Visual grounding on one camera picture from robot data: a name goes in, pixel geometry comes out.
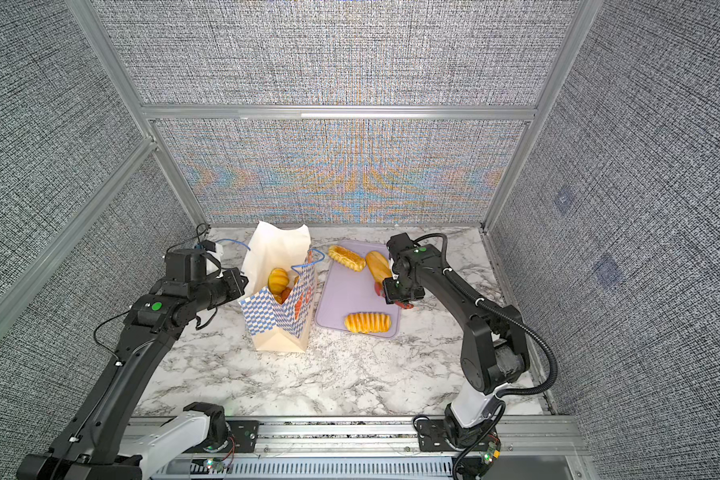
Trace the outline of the red silicone steel tongs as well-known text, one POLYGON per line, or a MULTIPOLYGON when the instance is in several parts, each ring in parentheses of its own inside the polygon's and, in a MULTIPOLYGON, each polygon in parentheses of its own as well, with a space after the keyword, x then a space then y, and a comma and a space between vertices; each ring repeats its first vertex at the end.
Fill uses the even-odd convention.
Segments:
POLYGON ((382 297, 389 305, 397 305, 404 310, 412 309, 414 307, 410 299, 401 293, 397 280, 392 277, 376 282, 374 290, 376 294, 379 297, 382 297))

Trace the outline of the long baguette loaf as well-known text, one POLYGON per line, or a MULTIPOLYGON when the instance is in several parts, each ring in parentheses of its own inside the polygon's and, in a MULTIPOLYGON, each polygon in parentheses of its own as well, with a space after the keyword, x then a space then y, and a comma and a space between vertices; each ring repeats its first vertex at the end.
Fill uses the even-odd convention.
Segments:
POLYGON ((383 282, 393 277, 393 273, 389 266, 389 260, 379 251, 370 251, 365 256, 366 265, 374 279, 374 281, 382 285, 383 282))

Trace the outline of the round yellow tart bread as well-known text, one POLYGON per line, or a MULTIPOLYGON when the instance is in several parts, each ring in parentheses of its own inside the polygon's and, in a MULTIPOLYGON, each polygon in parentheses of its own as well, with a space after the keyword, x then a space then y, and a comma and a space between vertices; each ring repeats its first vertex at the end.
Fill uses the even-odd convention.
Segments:
POLYGON ((289 275, 283 268, 274 268, 270 272, 267 280, 268 289, 273 295, 281 295, 289 283, 289 275))

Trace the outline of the blue checkered paper bag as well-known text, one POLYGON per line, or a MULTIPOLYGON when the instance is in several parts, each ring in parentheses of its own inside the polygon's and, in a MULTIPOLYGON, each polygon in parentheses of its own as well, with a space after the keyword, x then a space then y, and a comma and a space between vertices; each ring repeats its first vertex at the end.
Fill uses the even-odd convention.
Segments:
POLYGON ((238 300, 258 351, 304 353, 316 308, 317 267, 326 255, 312 246, 309 228, 281 229, 259 222, 241 273, 248 279, 238 300))

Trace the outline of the yellow glazed danish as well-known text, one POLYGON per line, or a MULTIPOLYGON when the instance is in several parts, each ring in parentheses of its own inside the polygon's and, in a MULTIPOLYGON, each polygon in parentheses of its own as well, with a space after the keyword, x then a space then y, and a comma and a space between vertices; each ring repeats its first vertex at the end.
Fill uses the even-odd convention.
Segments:
POLYGON ((361 272, 366 267, 366 260, 364 257, 341 245, 330 246, 328 256, 334 262, 354 272, 361 272))

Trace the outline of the yellow oval bun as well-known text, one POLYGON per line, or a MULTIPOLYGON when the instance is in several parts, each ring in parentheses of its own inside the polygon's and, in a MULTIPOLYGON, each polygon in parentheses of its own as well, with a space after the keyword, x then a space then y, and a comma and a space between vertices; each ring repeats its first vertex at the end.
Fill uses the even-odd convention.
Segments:
POLYGON ((276 295, 276 300, 279 304, 284 304, 292 292, 291 288, 283 289, 279 294, 276 295))

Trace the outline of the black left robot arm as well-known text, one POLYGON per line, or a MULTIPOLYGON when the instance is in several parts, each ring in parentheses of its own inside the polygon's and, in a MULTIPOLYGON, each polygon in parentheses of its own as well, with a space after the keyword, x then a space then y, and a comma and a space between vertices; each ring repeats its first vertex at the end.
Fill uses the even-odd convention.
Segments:
POLYGON ((143 454, 122 454, 131 415, 159 363, 203 310, 241 298, 249 283, 201 248, 164 256, 165 274, 124 313, 109 364, 62 433, 43 454, 29 454, 19 479, 137 479, 143 454))

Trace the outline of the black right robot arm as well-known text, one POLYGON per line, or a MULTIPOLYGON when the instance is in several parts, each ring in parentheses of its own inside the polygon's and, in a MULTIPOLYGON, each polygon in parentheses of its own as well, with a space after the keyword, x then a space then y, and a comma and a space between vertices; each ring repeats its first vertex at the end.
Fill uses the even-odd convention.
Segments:
POLYGON ((432 294, 462 329, 460 365, 465 383, 445 410, 445 436, 451 446, 464 449, 474 443, 495 416, 494 394, 516 382, 529 368, 522 322, 514 307, 485 299, 444 259, 442 252, 423 239, 406 233, 386 243, 393 277, 382 282, 388 304, 408 306, 432 294))

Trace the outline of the ridged spiral bread roll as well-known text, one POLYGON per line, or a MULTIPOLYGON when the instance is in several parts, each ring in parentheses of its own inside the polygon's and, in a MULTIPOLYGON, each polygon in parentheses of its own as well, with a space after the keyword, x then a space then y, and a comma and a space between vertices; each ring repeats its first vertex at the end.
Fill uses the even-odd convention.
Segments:
POLYGON ((351 333, 386 333, 391 328, 391 317, 380 312, 351 313, 345 317, 344 326, 351 333))

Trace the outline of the lilac plastic tray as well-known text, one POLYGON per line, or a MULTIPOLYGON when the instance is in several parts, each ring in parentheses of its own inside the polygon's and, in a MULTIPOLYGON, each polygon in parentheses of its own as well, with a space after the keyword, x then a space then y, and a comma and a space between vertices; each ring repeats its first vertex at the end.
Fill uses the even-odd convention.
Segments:
POLYGON ((390 317, 390 327, 385 332, 370 333, 370 336, 384 339, 395 337, 399 331, 402 309, 395 304, 387 304, 383 296, 375 293, 374 284, 368 267, 355 272, 330 259, 315 322, 320 327, 348 333, 345 326, 348 315, 381 313, 390 317))

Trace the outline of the aluminium enclosure frame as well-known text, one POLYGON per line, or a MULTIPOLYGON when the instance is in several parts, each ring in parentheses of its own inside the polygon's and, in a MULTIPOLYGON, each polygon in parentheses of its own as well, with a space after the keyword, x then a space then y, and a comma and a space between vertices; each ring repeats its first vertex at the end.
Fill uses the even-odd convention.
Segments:
POLYGON ((0 479, 172 245, 446 228, 603 479, 720 479, 720 1, 0 1, 0 479))

